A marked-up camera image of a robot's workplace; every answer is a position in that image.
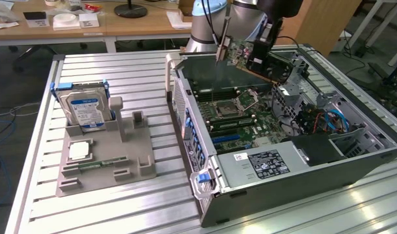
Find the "cardboard box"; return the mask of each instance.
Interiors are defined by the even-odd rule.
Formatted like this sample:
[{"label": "cardboard box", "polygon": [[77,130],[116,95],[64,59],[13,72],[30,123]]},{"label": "cardboard box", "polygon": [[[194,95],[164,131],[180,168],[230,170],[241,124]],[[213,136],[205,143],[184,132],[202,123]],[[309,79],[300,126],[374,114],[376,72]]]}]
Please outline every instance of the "cardboard box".
[{"label": "cardboard box", "polygon": [[192,7],[193,0],[180,0],[178,3],[178,14],[182,22],[192,22]]}]

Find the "blue network cable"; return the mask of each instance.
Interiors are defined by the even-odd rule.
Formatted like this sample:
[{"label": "blue network cable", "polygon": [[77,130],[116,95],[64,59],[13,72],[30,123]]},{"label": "blue network cable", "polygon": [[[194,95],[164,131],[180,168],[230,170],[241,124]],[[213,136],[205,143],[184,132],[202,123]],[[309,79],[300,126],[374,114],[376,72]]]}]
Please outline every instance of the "blue network cable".
[{"label": "blue network cable", "polygon": [[16,130],[16,125],[15,125],[15,122],[5,121],[5,120],[0,120],[0,123],[9,123],[12,125],[11,132],[8,133],[8,135],[3,139],[0,139],[0,143],[1,143],[13,134],[13,132]]},{"label": "blue network cable", "polygon": [[7,191],[5,195],[3,196],[3,198],[0,199],[0,204],[1,204],[9,198],[11,190],[12,190],[12,181],[11,181],[11,177],[9,177],[9,174],[8,174],[7,167],[5,167],[5,163],[1,159],[1,157],[0,157],[0,165],[1,165],[3,172],[4,172],[4,176],[5,176],[7,181],[8,181],[8,191]]},{"label": "blue network cable", "polygon": [[[0,139],[0,143],[1,143],[13,134],[13,132],[16,130],[16,125],[15,125],[15,122],[13,121],[0,120],[0,122],[1,123],[8,123],[9,125],[12,125],[11,132],[7,134],[7,136],[4,138]],[[4,160],[1,159],[1,157],[0,157],[0,167],[1,167],[1,170],[4,172],[4,176],[5,176],[7,184],[8,184],[8,191],[5,192],[5,195],[3,196],[3,198],[0,199],[0,204],[1,204],[9,198],[11,192],[12,192],[12,181],[11,181],[11,177],[9,177],[9,174],[8,174],[7,166],[5,166],[5,163],[4,163]]]}]

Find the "power supply label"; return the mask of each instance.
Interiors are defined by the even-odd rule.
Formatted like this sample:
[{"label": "power supply label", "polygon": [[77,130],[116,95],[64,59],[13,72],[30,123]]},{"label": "power supply label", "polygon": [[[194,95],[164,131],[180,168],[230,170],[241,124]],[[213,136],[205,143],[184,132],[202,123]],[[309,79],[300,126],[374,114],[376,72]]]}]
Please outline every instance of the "power supply label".
[{"label": "power supply label", "polygon": [[248,158],[260,179],[266,179],[289,172],[277,150],[248,155]]}]

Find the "motherboard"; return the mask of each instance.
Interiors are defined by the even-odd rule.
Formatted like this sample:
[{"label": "motherboard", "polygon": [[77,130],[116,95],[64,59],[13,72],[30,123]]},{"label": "motherboard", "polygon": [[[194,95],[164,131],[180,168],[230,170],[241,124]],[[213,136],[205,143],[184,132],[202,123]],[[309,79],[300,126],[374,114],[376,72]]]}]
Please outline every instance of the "motherboard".
[{"label": "motherboard", "polygon": [[200,92],[196,100],[217,154],[276,144],[286,138],[269,95],[256,88]]}]

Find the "chip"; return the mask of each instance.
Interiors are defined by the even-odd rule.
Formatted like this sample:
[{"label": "chip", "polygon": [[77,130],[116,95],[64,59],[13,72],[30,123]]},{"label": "chip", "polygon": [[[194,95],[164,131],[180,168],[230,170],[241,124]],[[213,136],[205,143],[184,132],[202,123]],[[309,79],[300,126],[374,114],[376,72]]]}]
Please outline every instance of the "chip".
[{"label": "chip", "polygon": [[221,115],[229,116],[229,115],[237,115],[238,110],[232,101],[224,101],[224,102],[217,102],[217,111]]}]

